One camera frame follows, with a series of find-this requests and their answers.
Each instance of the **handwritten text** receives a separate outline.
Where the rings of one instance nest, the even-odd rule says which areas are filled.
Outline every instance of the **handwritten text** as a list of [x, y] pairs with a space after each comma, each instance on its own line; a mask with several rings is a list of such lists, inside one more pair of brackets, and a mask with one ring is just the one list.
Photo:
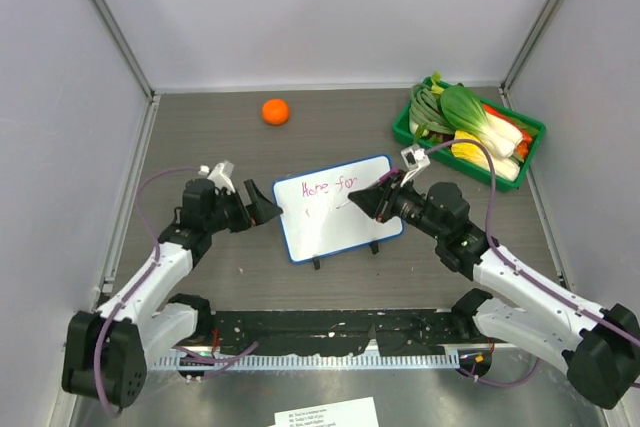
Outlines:
[[316, 183], [315, 185], [307, 185], [306, 182], [302, 182], [302, 197], [313, 197], [314, 195], [328, 194], [331, 188], [336, 189], [337, 192], [341, 192], [343, 189], [350, 189], [353, 187], [356, 180], [358, 180], [357, 177], [345, 177], [344, 175], [341, 175], [340, 178], [332, 185], [328, 182]]

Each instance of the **red pepper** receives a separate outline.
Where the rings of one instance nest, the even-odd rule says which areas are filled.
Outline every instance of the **red pepper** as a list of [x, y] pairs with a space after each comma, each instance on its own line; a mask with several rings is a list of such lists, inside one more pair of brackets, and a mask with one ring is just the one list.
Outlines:
[[520, 142], [516, 147], [516, 154], [522, 157], [523, 160], [527, 160], [527, 155], [529, 155], [529, 143], [524, 140]]
[[[501, 119], [506, 120], [506, 121], [507, 121], [507, 122], [509, 122], [511, 125], [513, 125], [513, 123], [509, 121], [509, 117], [507, 117], [507, 116], [505, 116], [505, 115], [501, 114], [500, 112], [498, 112], [497, 110], [495, 110], [495, 109], [494, 109], [493, 107], [491, 107], [490, 105], [487, 105], [487, 104], [482, 104], [482, 105], [484, 106], [484, 110], [485, 110], [487, 113], [489, 113], [489, 114], [491, 114], [491, 115], [495, 115], [496, 117], [500, 117]], [[527, 133], [526, 133], [524, 130], [522, 130], [520, 127], [518, 127], [517, 125], [514, 125], [514, 127], [515, 127], [516, 129], [518, 129], [520, 132], [522, 132], [522, 138], [523, 138], [523, 141], [524, 141], [524, 142], [529, 143], [529, 142], [531, 142], [531, 141], [533, 140], [533, 137], [531, 137], [529, 134], [527, 134]]]

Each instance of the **whiteboard blue frame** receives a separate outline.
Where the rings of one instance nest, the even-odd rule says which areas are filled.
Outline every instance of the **whiteboard blue frame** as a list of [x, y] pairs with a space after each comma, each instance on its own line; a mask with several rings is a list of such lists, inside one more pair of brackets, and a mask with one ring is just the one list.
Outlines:
[[[318, 173], [318, 172], [324, 172], [325, 170], [335, 169], [336, 167], [343, 167], [345, 165], [357, 164], [358, 162], [363, 162], [365, 160], [377, 159], [378, 157], [385, 157], [387, 159], [387, 162], [389, 162], [389, 170], [391, 170], [393, 168], [393, 164], [391, 162], [391, 157], [389, 157], [387, 154], [370, 155], [368, 157], [363, 157], [361, 159], [350, 160], [349, 162], [342, 162], [340, 164], [334, 164], [334, 165], [331, 165], [329, 167], [325, 167], [324, 169], [310, 170], [308, 172], [303, 172], [301, 174], [289, 175], [288, 177], [281, 177], [279, 179], [276, 179], [276, 180], [273, 181], [273, 184], [271, 185], [271, 197], [273, 198], [273, 201], [276, 202], [276, 184], [279, 183], [279, 182], [283, 182], [285, 180], [295, 179], [297, 177], [304, 177], [305, 175], [315, 174], [315, 173]], [[384, 237], [383, 239], [378, 239], [376, 242], [386, 242], [388, 240], [400, 237], [402, 234], [404, 234], [404, 228], [405, 228], [404, 220], [401, 220], [401, 224], [402, 224], [402, 230], [400, 230], [399, 233], [397, 233], [395, 235], [391, 235], [389, 237]], [[318, 256], [315, 256], [315, 257], [310, 257], [310, 258], [305, 259], [305, 260], [293, 260], [291, 258], [291, 251], [289, 250], [289, 242], [287, 241], [287, 234], [284, 231], [284, 223], [282, 222], [282, 218], [280, 218], [280, 231], [282, 232], [282, 238], [284, 239], [285, 250], [287, 251], [287, 257], [289, 257], [289, 261], [292, 264], [306, 264], [308, 262], [312, 262], [313, 259], [322, 259], [322, 258], [325, 258], [325, 257], [330, 257], [332, 255], [339, 254], [340, 252], [348, 252], [350, 250], [359, 249], [361, 247], [368, 246], [368, 245], [371, 244], [371, 242], [364, 242], [362, 244], [358, 244], [358, 245], [354, 245], [354, 246], [351, 246], [351, 247], [347, 247], [346, 249], [334, 250], [332, 252], [327, 252], [326, 254], [318, 255]]]

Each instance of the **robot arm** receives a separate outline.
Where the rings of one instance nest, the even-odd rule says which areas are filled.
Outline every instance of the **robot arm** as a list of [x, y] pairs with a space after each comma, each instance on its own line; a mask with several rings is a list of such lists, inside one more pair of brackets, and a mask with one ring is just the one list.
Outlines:
[[120, 292], [95, 312], [78, 312], [69, 323], [62, 387], [98, 398], [93, 354], [98, 335], [109, 317], [108, 343], [102, 349], [102, 384], [106, 397], [128, 407], [142, 390], [147, 367], [181, 340], [206, 336], [213, 316], [209, 302], [177, 295], [158, 314], [171, 289], [200, 262], [211, 247], [211, 236], [222, 230], [241, 232], [262, 225], [282, 213], [264, 197], [252, 180], [245, 181], [251, 203], [245, 206], [230, 180], [233, 164], [223, 162], [206, 178], [191, 180], [182, 207], [160, 234], [156, 252]]
[[415, 191], [411, 179], [429, 165], [424, 149], [410, 147], [402, 157], [407, 172], [393, 170], [351, 192], [349, 200], [378, 222], [397, 216], [433, 237], [436, 254], [450, 270], [523, 308], [474, 289], [452, 308], [467, 320], [470, 332], [531, 352], [566, 374], [585, 398], [613, 408], [640, 375], [640, 349], [597, 319], [638, 338], [635, 315], [619, 304], [606, 310], [582, 299], [528, 267], [496, 239], [490, 243], [486, 232], [469, 220], [469, 204], [455, 184], [436, 183], [426, 195]]

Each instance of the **orange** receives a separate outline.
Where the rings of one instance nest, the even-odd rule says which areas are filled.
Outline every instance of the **orange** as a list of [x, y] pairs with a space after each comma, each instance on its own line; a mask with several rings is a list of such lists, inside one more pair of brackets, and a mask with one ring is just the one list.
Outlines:
[[282, 99], [267, 100], [262, 106], [262, 120], [271, 125], [282, 125], [289, 120], [289, 106]]

